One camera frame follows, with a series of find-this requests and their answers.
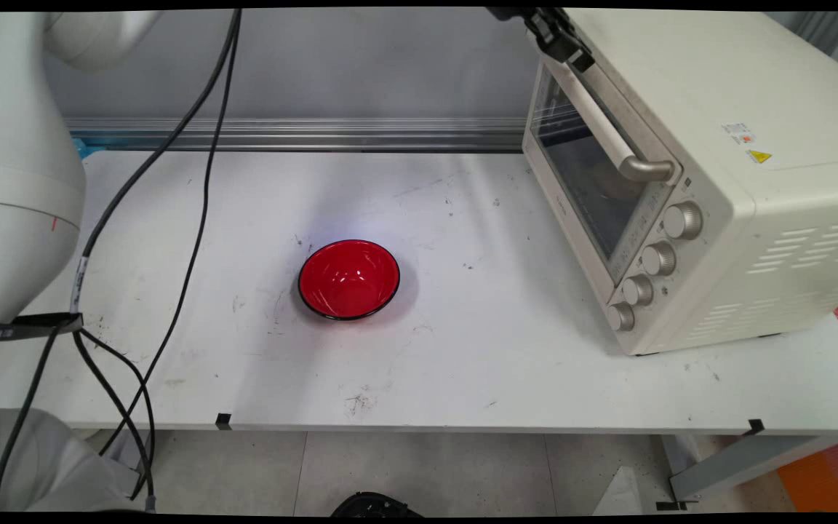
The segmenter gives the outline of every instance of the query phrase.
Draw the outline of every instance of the toaster oven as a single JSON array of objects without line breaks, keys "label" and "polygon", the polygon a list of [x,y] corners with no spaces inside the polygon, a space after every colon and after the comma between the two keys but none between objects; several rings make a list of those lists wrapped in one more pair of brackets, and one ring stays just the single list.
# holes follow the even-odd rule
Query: toaster oven
[{"label": "toaster oven", "polygon": [[838,63],[761,13],[564,12],[523,152],[624,351],[838,306]]}]

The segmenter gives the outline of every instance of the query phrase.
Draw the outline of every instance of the oven door handle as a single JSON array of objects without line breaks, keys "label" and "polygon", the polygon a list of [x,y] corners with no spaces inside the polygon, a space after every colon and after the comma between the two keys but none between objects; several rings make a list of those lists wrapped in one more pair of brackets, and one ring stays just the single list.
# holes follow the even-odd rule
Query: oven door handle
[{"label": "oven door handle", "polygon": [[646,162],[635,155],[629,155],[619,164],[620,175],[633,182],[664,182],[671,178],[674,164],[671,160]]},{"label": "oven door handle", "polygon": [[594,138],[610,158],[612,165],[618,167],[620,175],[634,182],[666,182],[672,179],[675,163],[671,160],[639,159],[578,76],[549,57],[543,57],[542,63],[548,67],[555,79],[568,80],[570,89],[565,90],[565,94],[591,129]]}]

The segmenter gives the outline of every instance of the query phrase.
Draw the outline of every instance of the bowl rim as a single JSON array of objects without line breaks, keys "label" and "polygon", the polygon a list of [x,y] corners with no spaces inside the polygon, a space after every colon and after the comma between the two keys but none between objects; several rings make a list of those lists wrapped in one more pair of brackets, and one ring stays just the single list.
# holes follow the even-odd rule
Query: bowl rim
[{"label": "bowl rim", "polygon": [[[369,312],[366,312],[366,313],[360,314],[360,315],[350,316],[350,317],[338,317],[338,316],[335,316],[335,315],[329,315],[328,313],[324,313],[322,311],[319,311],[318,309],[316,309],[315,306],[313,306],[312,304],[309,303],[309,301],[306,300],[306,295],[303,295],[303,270],[306,269],[306,266],[309,265],[309,260],[311,260],[313,258],[313,256],[316,256],[317,253],[319,253],[323,249],[325,249],[327,247],[332,247],[333,245],[336,245],[337,243],[344,243],[344,242],[365,242],[365,243],[369,243],[370,245],[375,245],[375,246],[379,247],[380,249],[382,249],[383,252],[387,253],[387,255],[390,255],[390,258],[393,259],[393,265],[396,266],[396,286],[394,286],[393,292],[390,294],[389,298],[387,298],[386,301],[382,302],[379,306],[376,306],[376,308],[372,309],[372,311],[369,311]],[[393,297],[396,296],[396,292],[399,291],[399,282],[400,282],[401,279],[402,279],[402,273],[400,273],[400,271],[399,271],[399,262],[396,261],[396,256],[393,256],[393,253],[390,253],[389,249],[386,249],[382,245],[379,245],[379,243],[377,243],[377,242],[365,241],[365,239],[343,239],[343,241],[335,241],[335,242],[327,243],[326,245],[323,245],[319,249],[316,249],[316,251],[313,251],[312,255],[306,256],[306,262],[303,262],[303,265],[300,266],[300,271],[296,276],[296,292],[299,293],[300,299],[302,299],[303,304],[306,305],[306,308],[309,308],[310,311],[312,311],[313,313],[316,313],[320,317],[327,318],[327,319],[339,319],[340,321],[349,321],[350,319],[362,319],[364,317],[369,317],[370,315],[375,314],[377,311],[381,311],[381,309],[385,308],[385,306],[387,304],[389,304],[390,301],[393,300]]]}]

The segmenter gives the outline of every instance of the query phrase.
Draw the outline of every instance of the oven door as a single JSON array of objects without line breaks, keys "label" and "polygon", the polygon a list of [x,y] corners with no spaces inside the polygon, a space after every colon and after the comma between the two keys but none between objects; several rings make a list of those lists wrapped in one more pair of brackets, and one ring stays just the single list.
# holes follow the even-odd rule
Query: oven door
[{"label": "oven door", "polygon": [[542,57],[523,153],[596,297],[609,302],[682,167],[593,64]]}]

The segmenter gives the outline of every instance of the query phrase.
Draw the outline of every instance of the cable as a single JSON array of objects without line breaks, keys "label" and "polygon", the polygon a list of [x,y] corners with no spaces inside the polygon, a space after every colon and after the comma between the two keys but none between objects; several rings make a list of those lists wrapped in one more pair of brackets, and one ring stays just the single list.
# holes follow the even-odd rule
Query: cable
[{"label": "cable", "polygon": [[[193,275],[193,266],[196,265],[196,257],[199,255],[199,245],[202,243],[202,234],[203,231],[206,229],[206,215],[209,212],[209,183],[210,179],[212,179],[212,159],[215,156],[215,149],[219,143],[219,135],[222,132],[222,123],[224,122],[224,116],[226,116],[226,109],[228,106],[228,94],[231,90],[232,84],[232,72],[235,67],[235,55],[237,54],[237,44],[239,44],[239,29],[242,26],[242,10],[236,9],[236,16],[237,16],[237,23],[235,24],[235,33],[233,36],[233,41],[231,42],[231,49],[232,53],[228,61],[228,72],[226,73],[226,88],[224,89],[224,93],[222,95],[222,108],[219,110],[219,120],[215,126],[215,133],[212,136],[212,147],[209,149],[209,160],[206,163],[206,178],[205,182],[203,183],[203,193],[202,193],[202,215],[199,219],[199,231],[196,233],[196,244],[193,246],[193,253],[190,256],[189,266],[186,268],[186,276],[183,278],[183,289],[180,290],[180,299],[177,301],[176,310],[173,311],[173,319],[170,321],[170,326],[167,328],[167,334],[164,336],[164,340],[160,343],[160,348],[157,349],[157,353],[153,356],[153,360],[151,360],[151,365],[147,368],[147,373],[144,374],[144,379],[149,379],[153,372],[154,366],[157,365],[157,361],[160,359],[160,355],[163,354],[164,349],[167,347],[167,342],[170,340],[170,336],[173,334],[173,328],[175,328],[177,324],[177,320],[180,319],[180,310],[183,309],[183,302],[186,300],[186,290],[189,288],[189,281],[190,277]],[[137,394],[134,397],[134,400],[131,402],[129,410],[127,411],[130,414],[134,407],[137,404],[137,399],[140,398],[140,393],[143,389],[139,389]],[[123,425],[120,424],[119,427],[116,427],[116,431],[113,432],[112,437],[109,437],[109,440],[106,441],[106,444],[103,446],[103,449],[100,450],[99,454],[104,454],[110,445],[112,445],[114,439],[116,439],[121,430]]]},{"label": "cable", "polygon": [[31,378],[31,385],[28,388],[27,395],[24,396],[24,404],[21,405],[21,409],[17,412],[17,420],[15,421],[15,425],[12,426],[12,432],[9,435],[9,440],[6,441],[6,447],[4,447],[4,450],[2,451],[2,458],[0,458],[0,490],[2,490],[2,477],[4,477],[4,473],[6,473],[6,465],[9,463],[9,457],[15,447],[17,435],[21,432],[21,426],[24,425],[24,418],[27,417],[28,411],[31,409],[31,402],[34,401],[34,394],[37,393],[37,385],[40,384],[41,375],[44,374],[44,365],[47,363],[47,358],[50,355],[50,349],[54,347],[54,341],[57,339],[57,334],[59,334],[60,329],[63,329],[64,325],[66,325],[66,322],[61,322],[59,325],[54,326],[53,331],[51,331],[50,335],[47,336],[47,342],[44,344],[44,351],[41,352],[41,358],[37,360],[37,369],[34,369],[34,376]]},{"label": "cable", "polygon": [[209,82],[206,83],[205,89],[203,89],[199,94],[199,98],[197,98],[196,102],[193,103],[193,107],[190,107],[189,111],[186,112],[186,115],[183,116],[183,119],[180,120],[180,123],[177,124],[173,132],[167,136],[167,139],[161,143],[160,147],[157,147],[156,151],[153,152],[148,159],[144,160],[144,163],[142,163],[142,165],[134,172],[134,175],[131,175],[129,179],[127,179],[125,185],[119,189],[119,192],[116,193],[112,202],[109,202],[109,205],[106,207],[105,211],[103,211],[103,215],[100,216],[99,222],[96,223],[95,228],[93,228],[92,232],[89,233],[89,239],[86,241],[86,247],[83,248],[83,255],[80,256],[79,265],[76,267],[76,277],[73,278],[73,291],[70,294],[70,313],[79,312],[79,296],[83,289],[83,278],[86,276],[86,266],[89,264],[89,256],[92,253],[92,248],[96,245],[96,241],[99,239],[100,233],[103,232],[105,224],[109,221],[112,213],[116,211],[116,207],[119,206],[121,200],[125,198],[125,195],[127,195],[131,186],[135,185],[140,176],[144,175],[144,172],[146,172],[146,170],[153,165],[153,163],[164,153],[164,151],[167,151],[167,147],[170,147],[173,140],[176,140],[177,136],[180,136],[180,133],[186,128],[186,125],[193,119],[193,116],[196,115],[199,107],[201,107],[202,104],[206,102],[206,99],[209,98],[209,93],[212,92],[215,82],[218,81],[219,75],[222,73],[222,67],[224,66],[224,63],[226,63],[226,55],[228,54],[232,40],[237,34],[237,26],[239,26],[239,21],[241,19],[242,10],[235,9],[235,12],[232,14],[232,21],[228,27],[226,42],[222,47],[222,52],[219,53],[219,60],[216,62],[215,69],[212,71],[212,77],[209,78]]},{"label": "cable", "polygon": [[131,437],[134,438],[134,443],[137,446],[137,453],[140,454],[140,461],[144,464],[144,474],[147,477],[147,501],[145,503],[145,510],[152,512],[153,502],[156,498],[153,496],[153,475],[151,475],[151,465],[147,460],[147,452],[144,451],[144,442],[140,439],[140,434],[137,432],[137,428],[134,427],[134,422],[131,421],[131,417],[129,417],[129,414],[125,411],[125,405],[123,405],[122,401],[119,400],[119,396],[105,379],[103,372],[99,371],[99,368],[96,366],[96,362],[92,361],[92,357],[89,355],[89,351],[87,351],[86,346],[83,344],[83,338],[79,335],[79,331],[73,332],[73,342],[76,342],[76,348],[79,349],[79,354],[83,357],[83,361],[86,362],[87,366],[89,366],[89,370],[92,371],[92,374],[96,375],[96,379],[99,381],[99,384],[103,385],[103,390],[105,390],[106,394],[109,395],[109,398],[112,399],[112,403],[116,405],[116,409],[119,409],[119,413],[124,419],[127,427],[129,427],[129,431],[131,431]]},{"label": "cable", "polygon": [[[134,373],[135,377],[137,377],[137,384],[139,384],[140,388],[144,390],[144,405],[147,407],[147,424],[148,428],[150,429],[150,437],[148,439],[150,440],[151,448],[148,452],[148,464],[146,465],[146,467],[153,467],[153,446],[154,440],[156,440],[156,438],[154,438],[153,408],[151,405],[151,396],[147,394],[147,382],[144,381],[144,377],[142,377],[140,371],[137,370],[137,366],[132,364],[132,362],[129,359],[125,358],[125,355],[120,354],[120,352],[117,352],[115,349],[112,349],[108,344],[106,344],[106,342],[100,341],[99,338],[96,338],[89,331],[86,331],[86,328],[80,329],[80,332],[83,334],[83,336],[86,336],[86,338],[95,343],[97,346],[105,349],[107,352],[109,352],[109,354],[112,354],[115,358],[119,359],[120,361],[125,362],[125,365],[129,366],[129,369]],[[143,487],[144,481],[146,480],[146,475],[141,475],[137,479],[137,485],[135,485],[134,491],[131,492],[131,500],[135,500],[137,498],[137,494],[140,493],[140,488]]]}]

